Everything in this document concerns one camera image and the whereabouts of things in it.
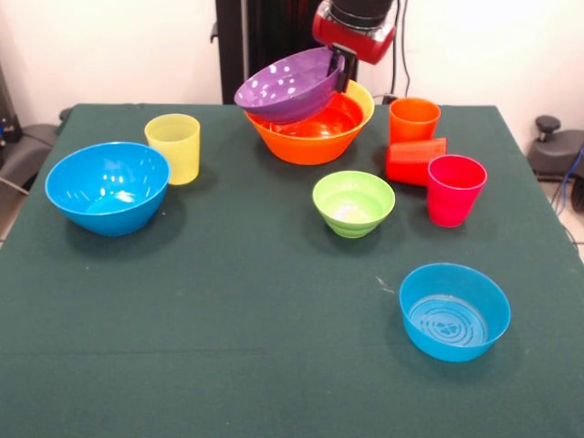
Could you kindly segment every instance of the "red cup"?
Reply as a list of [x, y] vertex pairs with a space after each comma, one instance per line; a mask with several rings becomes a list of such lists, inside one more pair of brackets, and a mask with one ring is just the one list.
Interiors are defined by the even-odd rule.
[[428, 185], [428, 163], [446, 153], [446, 138], [393, 143], [385, 157], [389, 180], [412, 185]]
[[433, 137], [442, 112], [426, 99], [396, 99], [390, 105], [390, 144], [429, 140]]
[[428, 215], [447, 228], [461, 225], [487, 180], [485, 167], [463, 155], [443, 155], [428, 164]]

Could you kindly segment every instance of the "cup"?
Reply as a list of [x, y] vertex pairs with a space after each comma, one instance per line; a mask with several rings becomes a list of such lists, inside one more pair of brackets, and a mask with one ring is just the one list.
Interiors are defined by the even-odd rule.
[[433, 137], [442, 112], [429, 100], [397, 99], [390, 105], [390, 144]]
[[151, 148], [171, 164], [171, 185], [190, 183], [199, 174], [201, 125], [186, 114], [165, 114], [150, 120], [144, 134]]
[[428, 164], [428, 215], [447, 228], [461, 225], [485, 188], [485, 167], [463, 155], [442, 155]]
[[385, 157], [389, 180], [411, 185], [428, 185], [428, 163], [446, 153], [446, 138], [393, 143]]

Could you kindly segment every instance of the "plastic bowl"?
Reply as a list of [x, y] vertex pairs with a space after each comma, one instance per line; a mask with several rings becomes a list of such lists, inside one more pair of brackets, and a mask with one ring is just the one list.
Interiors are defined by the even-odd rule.
[[267, 148], [280, 160], [293, 164], [317, 165], [341, 156], [373, 116], [371, 94], [350, 81], [347, 92], [336, 94], [319, 114], [293, 125], [275, 125], [245, 113]]
[[401, 283], [400, 307], [412, 343], [449, 362], [481, 356], [511, 321], [509, 302], [493, 280], [449, 263], [412, 271]]
[[156, 150], [137, 143], [89, 146], [58, 162], [45, 191], [74, 223], [98, 235], [142, 228], [160, 206], [171, 168]]
[[373, 231], [388, 216], [395, 193], [371, 173], [342, 171], [318, 181], [312, 200], [332, 231], [355, 239]]
[[311, 48], [258, 71], [235, 93], [235, 103], [274, 123], [297, 122], [324, 109], [335, 94], [344, 58], [329, 75], [332, 51]]

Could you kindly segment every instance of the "purple bowl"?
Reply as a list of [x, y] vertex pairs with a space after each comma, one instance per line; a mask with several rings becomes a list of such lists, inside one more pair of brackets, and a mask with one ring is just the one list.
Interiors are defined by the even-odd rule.
[[294, 123], [323, 110], [332, 99], [344, 66], [329, 72], [332, 51], [311, 48], [285, 57], [258, 71], [235, 93], [235, 103], [265, 121]]

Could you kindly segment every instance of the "green bowl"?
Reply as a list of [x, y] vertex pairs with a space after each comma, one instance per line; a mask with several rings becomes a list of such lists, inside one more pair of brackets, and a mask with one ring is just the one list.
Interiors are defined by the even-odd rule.
[[356, 239], [373, 231], [388, 216], [395, 205], [395, 193], [371, 173], [342, 171], [318, 181], [312, 200], [335, 233]]

